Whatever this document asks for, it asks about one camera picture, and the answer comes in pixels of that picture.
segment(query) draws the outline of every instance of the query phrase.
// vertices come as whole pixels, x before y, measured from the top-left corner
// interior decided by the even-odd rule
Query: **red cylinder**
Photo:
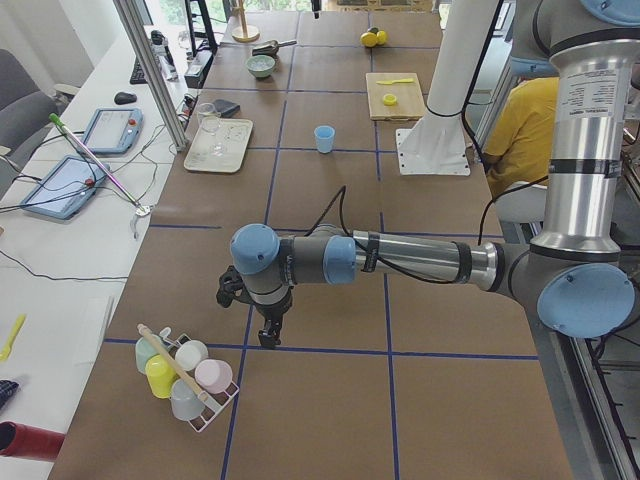
[[[0,423],[0,455],[53,462],[64,442],[64,433],[15,422]]]

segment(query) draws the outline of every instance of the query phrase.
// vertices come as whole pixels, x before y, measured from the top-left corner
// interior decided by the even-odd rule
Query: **chair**
[[[528,182],[515,182],[507,188],[512,190]],[[531,185],[517,192],[509,193],[496,200],[496,214],[503,225],[505,240],[507,232],[515,231],[517,243],[527,243],[530,236],[540,232],[540,223],[544,220],[544,209],[547,203],[547,187],[544,185]],[[513,224],[513,228],[505,228],[505,224]],[[522,225],[528,225],[530,232],[525,234]]]
[[[51,128],[49,115],[61,113],[76,87],[56,85],[56,97],[42,92],[20,62],[0,49],[0,155],[22,170]],[[0,197],[17,172],[0,161]]]

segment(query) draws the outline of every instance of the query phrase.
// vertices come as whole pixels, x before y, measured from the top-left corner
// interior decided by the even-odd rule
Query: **beige tray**
[[[235,118],[223,118],[221,122],[222,126],[215,136],[198,129],[184,159],[184,168],[192,172],[217,173],[235,173],[240,170],[253,122]],[[220,156],[208,153],[211,145],[217,142],[226,147],[225,153]]]
[[[378,85],[378,80],[398,80],[413,78],[413,83],[394,83]],[[415,73],[367,73],[367,96],[369,99],[369,116],[371,120],[417,120],[424,116],[426,107],[420,82]],[[391,93],[398,98],[398,103],[387,107],[382,97]]]

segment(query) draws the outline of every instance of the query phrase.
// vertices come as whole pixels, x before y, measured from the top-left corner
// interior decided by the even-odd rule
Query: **yellow shirt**
[[[495,197],[511,184],[548,174],[553,141],[558,78],[536,78],[514,88],[484,151],[501,156],[487,172]]]

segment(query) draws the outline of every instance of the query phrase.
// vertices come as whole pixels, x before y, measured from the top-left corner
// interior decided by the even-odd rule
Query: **white table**
[[[169,174],[175,155],[166,129],[145,151],[156,165],[142,156],[132,160],[163,121],[147,85],[130,85],[134,54],[126,36],[119,38],[69,105],[63,122],[73,131],[83,130],[96,108],[116,107],[113,97],[124,90],[138,96],[144,114],[142,131],[131,150],[118,158],[103,159],[134,196],[153,205]],[[174,105],[187,92],[184,80],[167,82]],[[74,151],[63,139],[41,147],[23,173],[42,178]],[[105,187],[114,188],[109,182]],[[15,182],[0,206],[17,205],[34,187]],[[54,277],[127,277],[149,225],[149,217],[137,222],[134,239],[130,222],[134,207],[112,191],[101,189],[77,215],[65,222],[46,220],[22,210],[0,215],[0,250],[28,265],[36,273]],[[0,363],[0,379],[20,384],[3,409],[0,421],[15,421],[66,432],[97,354],[102,333],[115,308],[125,280],[51,281],[36,278],[23,267],[0,257],[0,342],[14,320],[26,313],[9,359]],[[2,478],[46,478],[53,464],[0,457]]]

